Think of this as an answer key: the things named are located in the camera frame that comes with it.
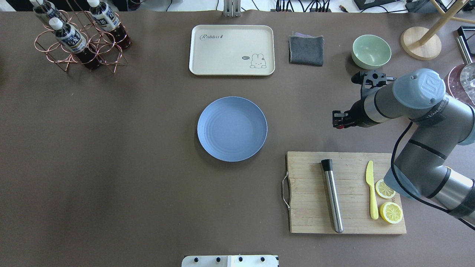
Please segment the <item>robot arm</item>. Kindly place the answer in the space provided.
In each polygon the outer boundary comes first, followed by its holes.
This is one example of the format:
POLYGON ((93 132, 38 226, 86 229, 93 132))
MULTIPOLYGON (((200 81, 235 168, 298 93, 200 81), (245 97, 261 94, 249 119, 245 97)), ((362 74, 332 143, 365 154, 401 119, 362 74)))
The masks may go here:
POLYGON ((351 81, 361 85, 361 98, 347 111, 332 112, 333 127, 408 118, 417 128, 399 155, 392 154, 385 183, 474 228, 474 179, 444 165, 457 145, 474 143, 474 108, 448 95, 443 79, 427 68, 399 78, 361 71, 351 81))

